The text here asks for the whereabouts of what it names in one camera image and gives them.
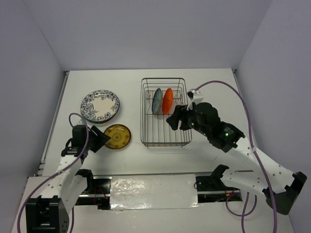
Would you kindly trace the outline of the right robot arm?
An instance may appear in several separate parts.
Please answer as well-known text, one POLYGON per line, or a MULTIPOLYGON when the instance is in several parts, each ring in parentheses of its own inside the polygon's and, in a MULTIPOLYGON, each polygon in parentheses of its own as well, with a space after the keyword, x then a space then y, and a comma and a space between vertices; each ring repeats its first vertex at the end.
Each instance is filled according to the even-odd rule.
POLYGON ((265 197, 269 206, 274 201, 278 213, 289 214, 307 180, 304 173, 286 169, 260 149, 251 147, 244 133, 221 121, 217 109, 207 102, 193 104, 192 109, 178 105, 166 121, 174 131, 197 131, 212 146, 239 160, 249 170, 240 173, 228 165, 217 166, 211 178, 215 189, 222 190, 225 186, 243 189, 265 197))

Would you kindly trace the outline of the orange plate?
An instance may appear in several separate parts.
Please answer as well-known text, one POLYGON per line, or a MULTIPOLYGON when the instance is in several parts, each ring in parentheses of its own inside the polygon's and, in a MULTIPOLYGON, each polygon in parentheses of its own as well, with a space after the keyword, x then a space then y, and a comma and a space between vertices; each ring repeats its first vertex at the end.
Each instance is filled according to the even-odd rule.
POLYGON ((173 90, 168 88, 164 94, 163 101, 162 101, 162 112, 164 115, 167 115, 173 105, 173 90))

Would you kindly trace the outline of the small blue patterned plate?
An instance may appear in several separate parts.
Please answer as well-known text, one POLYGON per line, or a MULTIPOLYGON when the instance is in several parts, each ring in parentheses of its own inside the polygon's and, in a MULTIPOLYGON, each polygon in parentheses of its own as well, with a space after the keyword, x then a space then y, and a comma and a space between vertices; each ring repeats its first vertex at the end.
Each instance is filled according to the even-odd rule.
POLYGON ((152 101, 152 113, 155 115, 158 113, 162 103, 162 90, 157 88, 152 101))

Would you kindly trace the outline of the speckled white plate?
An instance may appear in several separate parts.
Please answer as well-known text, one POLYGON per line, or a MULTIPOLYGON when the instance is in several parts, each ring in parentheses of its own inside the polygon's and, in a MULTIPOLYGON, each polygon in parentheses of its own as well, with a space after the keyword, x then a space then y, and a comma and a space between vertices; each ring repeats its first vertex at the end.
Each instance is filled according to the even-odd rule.
POLYGON ((80 105, 81 115, 94 124, 110 121, 119 109, 118 96, 109 90, 96 90, 87 94, 80 105))

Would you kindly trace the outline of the dark green plate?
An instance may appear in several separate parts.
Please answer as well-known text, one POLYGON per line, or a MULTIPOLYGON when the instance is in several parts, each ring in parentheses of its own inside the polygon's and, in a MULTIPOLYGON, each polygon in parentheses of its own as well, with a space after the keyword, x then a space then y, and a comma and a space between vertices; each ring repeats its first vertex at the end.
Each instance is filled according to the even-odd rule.
POLYGON ((89 122, 112 120, 119 109, 120 105, 111 101, 84 102, 80 106, 82 116, 89 122))

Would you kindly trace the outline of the yellow brown plate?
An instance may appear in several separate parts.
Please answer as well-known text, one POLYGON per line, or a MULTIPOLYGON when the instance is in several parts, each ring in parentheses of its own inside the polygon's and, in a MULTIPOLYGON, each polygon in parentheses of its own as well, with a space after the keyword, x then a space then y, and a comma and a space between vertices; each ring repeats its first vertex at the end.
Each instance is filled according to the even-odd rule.
POLYGON ((111 139, 105 143, 105 146, 109 149, 120 150, 126 147, 132 138, 131 132, 125 125, 114 124, 109 126, 104 134, 111 139))

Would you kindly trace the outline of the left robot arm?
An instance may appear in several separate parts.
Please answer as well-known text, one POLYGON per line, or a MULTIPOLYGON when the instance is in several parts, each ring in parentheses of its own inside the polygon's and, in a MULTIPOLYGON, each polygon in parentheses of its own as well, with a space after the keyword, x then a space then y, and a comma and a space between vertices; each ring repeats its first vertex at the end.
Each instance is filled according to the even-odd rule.
POLYGON ((95 189, 93 174, 83 169, 88 152, 97 152, 110 136, 96 126, 76 125, 72 136, 61 152, 56 173, 46 182, 38 197, 30 197, 25 204, 26 231, 28 233, 66 233, 69 214, 82 193, 95 189))

